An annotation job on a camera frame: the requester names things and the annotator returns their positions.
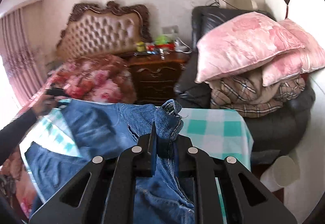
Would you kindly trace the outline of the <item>left hand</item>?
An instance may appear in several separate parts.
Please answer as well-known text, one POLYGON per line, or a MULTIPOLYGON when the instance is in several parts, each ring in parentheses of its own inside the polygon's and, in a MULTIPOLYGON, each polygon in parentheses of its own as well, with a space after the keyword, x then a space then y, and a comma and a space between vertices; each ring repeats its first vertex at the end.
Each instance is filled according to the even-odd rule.
POLYGON ((31 108, 36 116, 47 115, 53 108, 57 107, 58 102, 62 99, 65 97, 43 94, 31 108))

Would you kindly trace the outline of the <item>black left sleeve forearm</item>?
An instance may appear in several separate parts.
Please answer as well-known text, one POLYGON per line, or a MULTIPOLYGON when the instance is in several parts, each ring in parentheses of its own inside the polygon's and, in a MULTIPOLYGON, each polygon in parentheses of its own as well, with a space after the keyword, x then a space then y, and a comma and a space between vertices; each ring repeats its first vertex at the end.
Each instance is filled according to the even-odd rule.
POLYGON ((32 108, 20 115, 17 119, 1 129, 0 133, 0 161, 1 165, 9 158, 10 154, 22 140, 25 133, 37 121, 32 108))

